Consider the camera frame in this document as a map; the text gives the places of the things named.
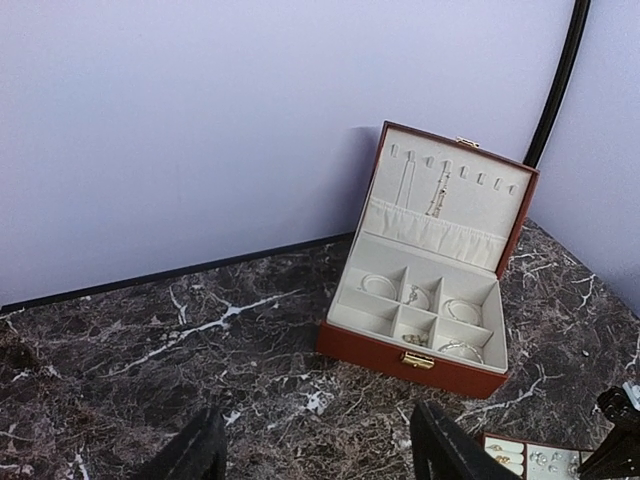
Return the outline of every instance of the brown leather jewelry box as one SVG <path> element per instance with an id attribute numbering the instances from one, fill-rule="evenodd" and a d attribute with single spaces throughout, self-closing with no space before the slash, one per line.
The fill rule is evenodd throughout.
<path id="1" fill-rule="evenodd" d="M 486 398 L 507 379 L 498 280 L 538 172 L 386 122 L 317 351 Z"/>

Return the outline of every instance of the black cord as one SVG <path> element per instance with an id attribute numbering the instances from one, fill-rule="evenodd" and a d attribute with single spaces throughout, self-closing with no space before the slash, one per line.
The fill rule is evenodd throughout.
<path id="1" fill-rule="evenodd" d="M 531 140 L 531 145 L 529 145 L 527 155 L 522 162 L 529 167 L 536 168 L 538 166 L 544 147 L 551 134 L 551 128 L 558 116 L 564 92 L 567 90 L 567 85 L 569 84 L 571 70 L 573 70 L 573 64 L 578 55 L 578 48 L 582 40 L 582 33 L 584 32 L 584 26 L 587 22 L 590 5 L 591 0 L 576 0 L 573 5 L 571 23 L 569 24 L 567 38 L 565 39 L 562 55 L 558 62 L 558 69 L 556 70 L 556 75 L 553 79 L 551 90 L 549 91 L 549 97 L 540 116 L 540 122 Z"/>

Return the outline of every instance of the silver bracelet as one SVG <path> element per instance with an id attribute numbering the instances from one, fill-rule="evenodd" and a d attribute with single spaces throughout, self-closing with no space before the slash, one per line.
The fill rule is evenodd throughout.
<path id="1" fill-rule="evenodd" d="M 448 313 L 454 320 L 468 325 L 480 325 L 482 313 L 480 308 L 473 303 L 469 303 L 464 300 L 451 299 L 444 302 L 442 307 L 445 309 L 445 313 Z"/>
<path id="2" fill-rule="evenodd" d="M 398 297 L 398 292 L 395 285 L 387 277 L 382 275 L 375 275 L 370 273 L 365 275 L 360 282 L 360 287 L 363 291 L 378 297 L 388 298 L 395 300 Z"/>
<path id="3" fill-rule="evenodd" d="M 407 301 L 404 302 L 405 305 L 409 305 L 411 307 L 420 308 L 422 310 L 429 310 L 431 307 L 431 300 L 429 298 L 429 293 L 427 291 L 421 289 L 418 285 L 407 284 L 405 286 L 409 287 L 409 297 Z"/>
<path id="4" fill-rule="evenodd" d="M 469 345 L 467 342 L 452 340 L 446 345 L 443 345 L 442 347 L 440 347 L 438 351 L 444 353 L 447 350 L 452 350 L 454 348 L 461 348 L 461 349 L 470 351 L 471 353 L 473 353 L 473 355 L 475 355 L 476 359 L 478 360 L 478 363 L 484 365 L 484 360 L 482 359 L 482 355 L 480 355 L 480 352 L 478 352 L 478 350 L 476 350 L 475 347 Z"/>

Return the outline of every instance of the marble countertop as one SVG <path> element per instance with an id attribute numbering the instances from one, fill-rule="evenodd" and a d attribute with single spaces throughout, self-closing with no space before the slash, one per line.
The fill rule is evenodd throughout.
<path id="1" fill-rule="evenodd" d="M 411 479 L 417 399 L 470 433 L 594 448 L 610 428 L 596 397 L 640 381 L 638 318 L 531 221 L 501 281 L 511 377 L 489 399 L 320 356 L 348 252 L 335 243 L 5 315 L 0 478 L 126 478 L 213 403 L 229 479 Z"/>

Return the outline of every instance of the jewelry tray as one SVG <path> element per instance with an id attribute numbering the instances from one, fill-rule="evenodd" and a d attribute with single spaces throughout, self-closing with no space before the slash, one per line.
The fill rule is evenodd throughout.
<path id="1" fill-rule="evenodd" d="M 593 454 L 488 433 L 479 440 L 489 455 L 523 480 L 577 480 L 577 468 Z"/>
<path id="2" fill-rule="evenodd" d="M 317 350 L 412 381 L 488 396 L 508 370 L 498 280 L 537 174 L 473 142 L 386 122 Z M 393 365 L 383 363 L 383 356 Z"/>

